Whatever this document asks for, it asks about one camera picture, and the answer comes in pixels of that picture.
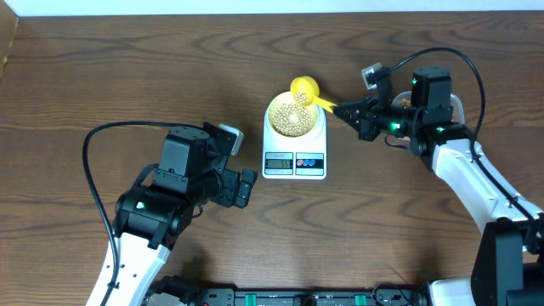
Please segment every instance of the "kitchen scale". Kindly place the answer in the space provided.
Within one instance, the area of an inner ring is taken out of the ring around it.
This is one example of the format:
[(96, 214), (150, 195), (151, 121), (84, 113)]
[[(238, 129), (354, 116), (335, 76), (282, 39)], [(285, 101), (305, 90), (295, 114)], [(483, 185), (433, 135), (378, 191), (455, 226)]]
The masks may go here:
[(272, 116), (283, 104), (295, 103), (291, 92), (275, 97), (264, 114), (263, 176), (267, 179), (324, 179), (326, 176), (326, 117), (318, 105), (306, 106), (314, 126), (306, 134), (278, 133)]

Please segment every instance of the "brown wooden surface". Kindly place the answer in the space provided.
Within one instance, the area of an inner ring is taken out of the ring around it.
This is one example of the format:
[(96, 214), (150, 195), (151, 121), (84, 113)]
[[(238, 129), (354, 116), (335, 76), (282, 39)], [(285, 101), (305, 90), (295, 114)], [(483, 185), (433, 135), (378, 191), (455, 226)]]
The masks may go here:
[[(106, 234), (83, 175), (88, 130), (120, 120), (225, 122), (246, 134), (234, 169), (260, 172), (267, 104), (301, 75), (323, 96), (367, 95), (360, 69), (427, 47), (468, 54), (488, 107), (480, 141), (504, 176), (544, 203), (543, 13), (26, 18), (0, 82), (0, 304), (82, 304)], [(430, 54), (395, 73), (451, 68), (467, 121), (469, 69)], [(357, 140), (328, 116), (328, 177), (260, 178), (247, 209), (206, 206), (161, 275), (239, 287), (362, 287), (469, 275), (480, 234), (441, 180), (405, 151)], [(90, 148), (110, 217), (166, 130), (117, 128)]]
[(19, 17), (3, 0), (0, 0), (0, 78), (2, 78), (3, 67), (8, 62), (8, 53), (18, 22)]

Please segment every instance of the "yellow ladle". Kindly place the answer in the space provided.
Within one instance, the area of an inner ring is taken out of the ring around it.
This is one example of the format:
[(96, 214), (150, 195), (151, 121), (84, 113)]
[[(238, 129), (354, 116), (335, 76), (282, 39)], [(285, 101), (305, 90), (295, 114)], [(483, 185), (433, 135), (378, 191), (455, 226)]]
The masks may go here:
[(320, 95), (320, 88), (317, 86), (317, 82), (309, 76), (301, 76), (292, 80), (291, 95), (295, 99), (295, 102), (301, 106), (309, 106), (316, 103), (331, 113), (332, 107), (337, 106), (332, 102), (318, 97)]

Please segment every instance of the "beads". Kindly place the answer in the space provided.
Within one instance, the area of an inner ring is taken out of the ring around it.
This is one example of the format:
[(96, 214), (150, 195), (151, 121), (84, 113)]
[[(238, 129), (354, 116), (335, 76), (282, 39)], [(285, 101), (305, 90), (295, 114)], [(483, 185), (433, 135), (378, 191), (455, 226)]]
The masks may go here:
[(402, 107), (410, 107), (411, 102), (406, 98), (402, 98), (402, 100), (399, 102), (399, 105)]
[(309, 99), (306, 97), (306, 93), (297, 92), (295, 93), (295, 101), (300, 105), (306, 105), (309, 102)]
[(289, 137), (302, 136), (315, 124), (310, 110), (296, 103), (278, 106), (272, 114), (271, 123), (278, 133)]

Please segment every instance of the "green connector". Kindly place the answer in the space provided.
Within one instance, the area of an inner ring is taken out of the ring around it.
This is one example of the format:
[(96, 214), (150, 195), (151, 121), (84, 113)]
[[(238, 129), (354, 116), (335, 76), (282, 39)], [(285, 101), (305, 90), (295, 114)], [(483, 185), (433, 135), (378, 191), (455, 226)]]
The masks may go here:
[(356, 295), (355, 296), (355, 306), (366, 306), (366, 296)]
[(256, 294), (246, 294), (246, 306), (257, 306)]

